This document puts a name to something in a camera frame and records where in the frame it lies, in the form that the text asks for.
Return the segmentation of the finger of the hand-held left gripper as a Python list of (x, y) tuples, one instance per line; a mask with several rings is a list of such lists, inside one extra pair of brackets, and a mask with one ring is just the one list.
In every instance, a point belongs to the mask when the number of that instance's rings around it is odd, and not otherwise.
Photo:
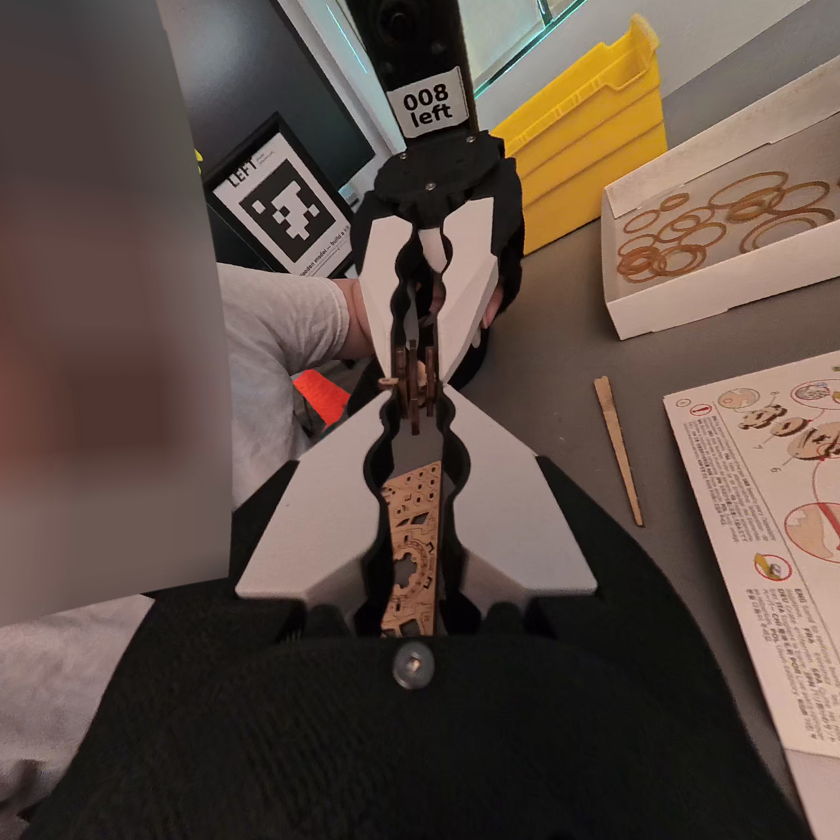
[(419, 344), (417, 292), (409, 266), (418, 244), (415, 227), (405, 219), (375, 219), (359, 275), (360, 325), (381, 366), (381, 387), (393, 391), (404, 383), (408, 353)]
[(445, 298), (436, 318), (437, 379), (449, 382), (464, 359), (498, 283), (491, 251), (495, 200), (468, 200), (446, 216), (440, 232), (450, 247)]

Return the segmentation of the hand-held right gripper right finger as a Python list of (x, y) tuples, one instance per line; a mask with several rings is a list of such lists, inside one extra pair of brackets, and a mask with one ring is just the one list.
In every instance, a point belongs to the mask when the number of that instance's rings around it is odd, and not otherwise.
[(593, 595), (595, 576), (545, 475), (547, 460), (451, 385), (438, 398), (437, 426), (446, 633), (475, 633), (498, 604), (525, 613), (538, 599)]

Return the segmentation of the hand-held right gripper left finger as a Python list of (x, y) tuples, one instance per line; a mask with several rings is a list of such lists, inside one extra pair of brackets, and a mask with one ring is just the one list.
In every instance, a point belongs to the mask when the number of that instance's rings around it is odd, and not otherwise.
[(381, 488), (400, 422), (396, 395), (382, 392), (291, 464), (239, 598), (334, 607), (356, 634), (381, 634), (394, 583)]

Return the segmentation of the wooden model assembly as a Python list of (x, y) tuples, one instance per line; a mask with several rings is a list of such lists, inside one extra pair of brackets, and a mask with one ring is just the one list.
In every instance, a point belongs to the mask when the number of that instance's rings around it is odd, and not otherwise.
[(407, 420), (411, 435), (421, 433), (421, 415), (434, 417), (438, 400), (438, 348), (435, 341), (424, 345), (405, 339), (392, 352), (391, 373), (377, 381), (380, 392), (395, 396), (401, 419)]

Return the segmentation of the person's left forearm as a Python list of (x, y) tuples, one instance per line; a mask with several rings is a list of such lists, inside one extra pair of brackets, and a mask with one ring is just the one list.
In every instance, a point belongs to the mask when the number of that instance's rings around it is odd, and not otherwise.
[(371, 326), (364, 302), (361, 282), (357, 278), (332, 281), (340, 294), (342, 314), (342, 340), (332, 358), (336, 361), (360, 361), (374, 353)]

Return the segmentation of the wooden parts sheet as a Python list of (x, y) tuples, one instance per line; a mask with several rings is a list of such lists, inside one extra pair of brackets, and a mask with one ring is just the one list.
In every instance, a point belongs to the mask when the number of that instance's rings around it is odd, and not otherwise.
[(383, 486), (389, 513), (394, 585), (382, 637), (433, 636), (438, 601), (441, 463), (435, 461)]

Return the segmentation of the framed marker sign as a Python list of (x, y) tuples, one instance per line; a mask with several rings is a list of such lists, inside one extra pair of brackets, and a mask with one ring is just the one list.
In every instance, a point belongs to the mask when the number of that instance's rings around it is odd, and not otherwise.
[(345, 277), (353, 211), (278, 112), (202, 177), (208, 205), (271, 270)]

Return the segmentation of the thin wooden stick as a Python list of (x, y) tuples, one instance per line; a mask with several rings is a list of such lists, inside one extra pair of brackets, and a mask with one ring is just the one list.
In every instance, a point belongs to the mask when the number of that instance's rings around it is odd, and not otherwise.
[(604, 375), (594, 380), (595, 394), (601, 408), (606, 431), (610, 438), (619, 473), (621, 475), (626, 496), (633, 514), (633, 520), (639, 528), (644, 527), (643, 513), (639, 504), (637, 490), (634, 483), (632, 468), (629, 464), (627, 449), (624, 442), (623, 430), (614, 402), (612, 384)]

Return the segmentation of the orange object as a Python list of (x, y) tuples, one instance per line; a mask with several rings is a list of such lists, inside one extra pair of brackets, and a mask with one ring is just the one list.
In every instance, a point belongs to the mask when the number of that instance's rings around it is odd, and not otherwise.
[(338, 423), (350, 400), (350, 394), (315, 369), (305, 370), (292, 383), (326, 427)]

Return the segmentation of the yellow plastic bin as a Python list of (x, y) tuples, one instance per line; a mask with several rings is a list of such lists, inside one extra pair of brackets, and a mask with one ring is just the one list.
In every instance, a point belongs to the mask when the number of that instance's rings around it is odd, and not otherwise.
[(490, 132), (521, 182), (524, 254), (601, 215), (607, 186), (667, 151), (658, 37), (640, 14)]

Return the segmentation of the dark monitor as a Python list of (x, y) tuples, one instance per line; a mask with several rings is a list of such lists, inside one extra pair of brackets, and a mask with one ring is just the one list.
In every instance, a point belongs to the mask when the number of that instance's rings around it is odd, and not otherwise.
[(372, 189), (378, 149), (299, 33), (290, 2), (269, 5), (276, 25), (271, 49), (276, 109), (330, 182), (361, 196)]

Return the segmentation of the window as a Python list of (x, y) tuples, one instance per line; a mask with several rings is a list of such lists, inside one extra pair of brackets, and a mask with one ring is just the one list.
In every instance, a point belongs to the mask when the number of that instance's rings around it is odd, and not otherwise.
[(478, 97), (584, 1), (459, 1), (469, 72)]

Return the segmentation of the white cardboard box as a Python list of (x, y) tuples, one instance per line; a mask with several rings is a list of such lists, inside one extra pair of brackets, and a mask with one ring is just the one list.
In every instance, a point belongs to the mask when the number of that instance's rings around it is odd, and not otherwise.
[(608, 185), (602, 199), (604, 299), (618, 337), (706, 319), (838, 276), (839, 221), (672, 280), (628, 285), (616, 274), (617, 220), (677, 188), (785, 170), (838, 180), (839, 58), (793, 80)]

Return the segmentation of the pile of rubber bands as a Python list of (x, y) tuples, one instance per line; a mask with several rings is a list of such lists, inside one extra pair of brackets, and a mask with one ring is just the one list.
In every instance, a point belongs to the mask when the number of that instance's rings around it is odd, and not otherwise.
[(785, 170), (718, 177), (668, 192), (617, 220), (619, 280), (672, 280), (838, 221), (838, 180)]

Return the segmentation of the instruction booklet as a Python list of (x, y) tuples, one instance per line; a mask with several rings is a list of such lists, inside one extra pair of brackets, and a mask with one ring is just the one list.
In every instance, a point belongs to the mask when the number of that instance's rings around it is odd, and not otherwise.
[(839, 838), (839, 352), (664, 397), (815, 838)]

